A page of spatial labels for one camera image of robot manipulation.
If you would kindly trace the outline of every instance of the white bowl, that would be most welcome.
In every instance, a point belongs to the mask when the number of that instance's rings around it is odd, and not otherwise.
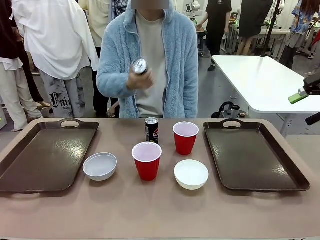
[[[184,189],[197,190],[207,182],[209,171],[205,165],[196,160],[183,160],[175,165],[174,176]]]
[[[84,173],[93,181],[104,181],[116,171],[117,158],[111,153],[97,153],[85,160]]]

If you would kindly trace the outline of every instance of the brown tray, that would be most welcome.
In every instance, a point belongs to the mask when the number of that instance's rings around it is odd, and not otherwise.
[[[227,119],[205,122],[203,126],[220,180],[227,189],[286,192],[310,188],[262,123]]]
[[[62,123],[73,121],[78,126]],[[0,192],[41,193],[71,187],[98,122],[41,122],[0,163]]]

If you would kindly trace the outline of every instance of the cup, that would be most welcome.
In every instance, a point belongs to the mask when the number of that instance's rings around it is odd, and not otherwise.
[[[178,122],[173,126],[176,152],[186,156],[194,148],[199,128],[191,122]]]
[[[153,142],[142,142],[132,149],[139,176],[144,181],[156,179],[162,154],[161,147]]]

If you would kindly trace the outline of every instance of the green object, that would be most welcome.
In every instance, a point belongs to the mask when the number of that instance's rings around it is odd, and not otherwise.
[[[289,97],[288,100],[291,104],[296,104],[297,102],[307,97],[309,97],[308,94],[301,96],[299,93],[296,93],[295,95],[292,95],[291,97]]]

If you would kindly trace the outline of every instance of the maroon sweater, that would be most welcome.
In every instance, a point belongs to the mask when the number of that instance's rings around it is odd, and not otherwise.
[[[0,58],[17,59],[17,38],[12,31],[15,26],[10,20],[11,0],[0,0]]]

